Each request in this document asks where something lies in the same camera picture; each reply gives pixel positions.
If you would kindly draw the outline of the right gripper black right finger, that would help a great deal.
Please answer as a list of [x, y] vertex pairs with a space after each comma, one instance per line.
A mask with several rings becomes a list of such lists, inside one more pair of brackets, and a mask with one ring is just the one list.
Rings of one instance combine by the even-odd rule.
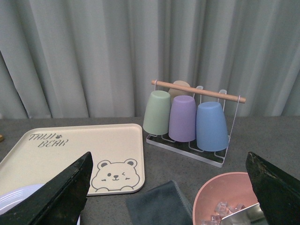
[[249, 152], [246, 170], [269, 225], [300, 223], [300, 181], [259, 155]]

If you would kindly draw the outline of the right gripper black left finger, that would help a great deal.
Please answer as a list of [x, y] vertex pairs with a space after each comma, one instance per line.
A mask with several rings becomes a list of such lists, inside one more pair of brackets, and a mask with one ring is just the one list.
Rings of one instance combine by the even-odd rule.
[[90, 188], [88, 151], [28, 198], [0, 217], [2, 225], [75, 225]]

